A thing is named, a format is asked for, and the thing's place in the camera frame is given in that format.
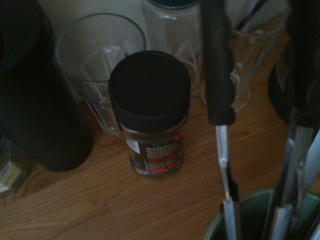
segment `white label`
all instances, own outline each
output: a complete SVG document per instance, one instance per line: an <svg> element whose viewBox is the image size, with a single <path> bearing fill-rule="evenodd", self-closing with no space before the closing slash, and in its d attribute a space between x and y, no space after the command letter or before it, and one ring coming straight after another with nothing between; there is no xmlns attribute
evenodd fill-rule
<svg viewBox="0 0 320 240"><path fill-rule="evenodd" d="M140 149L137 141L130 140L128 138L125 139L128 146L135 151L136 153L140 154Z"/></svg>
<svg viewBox="0 0 320 240"><path fill-rule="evenodd" d="M21 169L9 161L0 172L0 193L9 190L20 173Z"/></svg>

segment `drinking glass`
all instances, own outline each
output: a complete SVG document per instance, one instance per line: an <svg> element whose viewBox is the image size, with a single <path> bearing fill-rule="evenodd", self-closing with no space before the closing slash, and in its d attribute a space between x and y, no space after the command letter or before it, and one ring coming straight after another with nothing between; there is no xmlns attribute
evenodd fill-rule
<svg viewBox="0 0 320 240"><path fill-rule="evenodd" d="M55 54L63 75L89 105L105 132L121 135L109 97L114 67L126 56L147 49L142 29L113 13L80 18L59 37Z"/></svg>
<svg viewBox="0 0 320 240"><path fill-rule="evenodd" d="M267 1L258 10L257 5L251 5L252 7L248 9L249 13L244 15L243 20L241 17L234 19L233 16L229 16L233 24L229 46L233 51L235 63L230 75L235 86L235 101L232 107L236 113L243 110L249 103L250 81L285 30L289 14L289 7L285 0ZM201 98L207 104L205 83L201 88Z"/></svg>

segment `teal bottle cap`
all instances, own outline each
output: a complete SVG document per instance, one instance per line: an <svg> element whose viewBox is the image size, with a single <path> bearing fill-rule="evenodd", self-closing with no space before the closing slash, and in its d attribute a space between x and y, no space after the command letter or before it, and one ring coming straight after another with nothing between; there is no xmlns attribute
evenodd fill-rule
<svg viewBox="0 0 320 240"><path fill-rule="evenodd" d="M183 9L191 7L199 0L149 0L151 3L166 9Z"/></svg>

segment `white wall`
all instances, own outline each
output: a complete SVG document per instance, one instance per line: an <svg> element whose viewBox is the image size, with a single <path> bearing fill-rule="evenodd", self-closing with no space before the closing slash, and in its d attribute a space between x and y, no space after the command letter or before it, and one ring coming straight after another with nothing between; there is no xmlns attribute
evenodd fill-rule
<svg viewBox="0 0 320 240"><path fill-rule="evenodd" d="M135 21L143 30L145 22L142 16L140 0L38 0L48 15L55 37L74 21L89 14L114 13Z"/></svg>

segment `bottle cap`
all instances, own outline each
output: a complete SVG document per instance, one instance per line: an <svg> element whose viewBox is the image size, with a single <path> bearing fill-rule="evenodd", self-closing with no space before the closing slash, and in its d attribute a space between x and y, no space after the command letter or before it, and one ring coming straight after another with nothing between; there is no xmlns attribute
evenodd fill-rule
<svg viewBox="0 0 320 240"><path fill-rule="evenodd" d="M173 128L189 110L187 69L164 52L141 51L127 56L112 71L108 87L117 121L140 133Z"/></svg>
<svg viewBox="0 0 320 240"><path fill-rule="evenodd" d="M183 9L191 7L199 0L149 0L151 3L166 9Z"/></svg>

